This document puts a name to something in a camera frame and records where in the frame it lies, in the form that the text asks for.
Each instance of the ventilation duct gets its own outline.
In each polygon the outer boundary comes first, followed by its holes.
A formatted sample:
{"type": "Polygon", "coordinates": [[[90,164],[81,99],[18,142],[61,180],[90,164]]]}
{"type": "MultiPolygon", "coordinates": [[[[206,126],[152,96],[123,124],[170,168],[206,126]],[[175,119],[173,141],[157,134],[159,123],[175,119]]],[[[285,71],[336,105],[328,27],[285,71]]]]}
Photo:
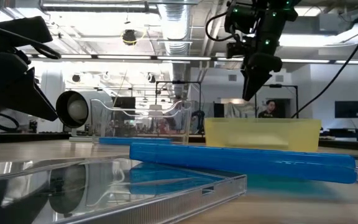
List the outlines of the ventilation duct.
{"type": "MultiPolygon", "coordinates": [[[[164,39],[186,40],[189,34],[190,6],[182,4],[159,4],[158,10],[162,18],[164,39]]],[[[165,42],[167,55],[183,56],[189,54],[189,44],[184,42],[165,42]]],[[[172,80],[187,81],[190,79],[190,64],[172,63],[172,80]]],[[[173,85],[176,96],[183,95],[187,86],[173,85]]]]}

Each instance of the computer monitor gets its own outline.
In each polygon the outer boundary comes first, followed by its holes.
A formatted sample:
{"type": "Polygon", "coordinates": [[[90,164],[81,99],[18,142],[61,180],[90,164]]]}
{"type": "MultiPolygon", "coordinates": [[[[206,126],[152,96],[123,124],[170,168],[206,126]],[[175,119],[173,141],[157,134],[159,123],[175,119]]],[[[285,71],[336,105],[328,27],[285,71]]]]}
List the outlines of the computer monitor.
{"type": "Polygon", "coordinates": [[[358,101],[335,101],[335,118],[358,118],[358,101]]]}

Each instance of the person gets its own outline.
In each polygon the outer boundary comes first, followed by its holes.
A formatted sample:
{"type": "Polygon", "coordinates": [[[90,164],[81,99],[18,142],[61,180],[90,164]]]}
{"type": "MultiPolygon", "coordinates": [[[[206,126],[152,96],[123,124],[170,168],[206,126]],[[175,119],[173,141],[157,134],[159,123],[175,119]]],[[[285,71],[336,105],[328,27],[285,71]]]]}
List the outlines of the person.
{"type": "MultiPolygon", "coordinates": [[[[29,124],[30,124],[29,115],[7,108],[0,108],[0,113],[14,118],[19,123],[19,128],[17,130],[18,133],[26,133],[29,130],[29,124]]],[[[4,118],[2,116],[0,116],[0,125],[8,128],[15,127],[14,123],[11,120],[4,118]]]]}
{"type": "Polygon", "coordinates": [[[258,114],[258,118],[274,118],[274,109],[276,108],[276,102],[274,100],[266,101],[266,110],[258,114]]]}

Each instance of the table surface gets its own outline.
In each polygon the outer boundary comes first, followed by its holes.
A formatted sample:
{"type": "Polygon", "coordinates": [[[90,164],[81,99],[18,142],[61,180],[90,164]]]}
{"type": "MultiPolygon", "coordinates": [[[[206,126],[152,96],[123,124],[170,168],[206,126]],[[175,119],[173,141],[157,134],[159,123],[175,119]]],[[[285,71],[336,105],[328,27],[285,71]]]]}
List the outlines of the table surface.
{"type": "MultiPolygon", "coordinates": [[[[358,151],[319,148],[358,156],[358,151]]],[[[0,162],[128,155],[127,146],[42,141],[0,144],[0,162]]],[[[186,219],[195,223],[358,223],[358,184],[248,176],[246,196],[186,219]]]]}

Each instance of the blue tray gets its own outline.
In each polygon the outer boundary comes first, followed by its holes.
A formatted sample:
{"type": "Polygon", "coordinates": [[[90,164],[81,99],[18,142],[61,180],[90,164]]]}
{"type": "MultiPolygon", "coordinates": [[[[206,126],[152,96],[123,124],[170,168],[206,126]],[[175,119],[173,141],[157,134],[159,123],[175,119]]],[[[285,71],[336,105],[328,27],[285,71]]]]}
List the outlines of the blue tray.
{"type": "Polygon", "coordinates": [[[344,184],[353,184],[357,179],[354,158],[341,154],[133,143],[129,157],[174,166],[344,184]]]}
{"type": "Polygon", "coordinates": [[[100,144],[114,144],[130,146],[134,142],[149,142],[149,143],[162,143],[170,144],[169,138],[119,138],[119,137],[102,137],[99,138],[100,144]]]}

